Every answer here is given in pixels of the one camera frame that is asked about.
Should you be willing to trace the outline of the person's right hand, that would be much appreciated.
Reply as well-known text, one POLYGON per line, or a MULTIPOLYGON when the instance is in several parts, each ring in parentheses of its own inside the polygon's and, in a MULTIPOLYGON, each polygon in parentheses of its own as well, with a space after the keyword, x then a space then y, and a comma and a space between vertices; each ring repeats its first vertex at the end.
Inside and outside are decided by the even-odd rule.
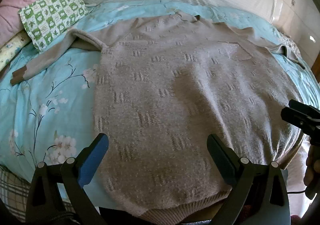
POLYGON ((309 148, 306 166, 307 169, 304 176, 304 184, 308 186, 312 182, 315 174, 319 174, 320 172, 319 149, 315 145, 311 145, 309 148))

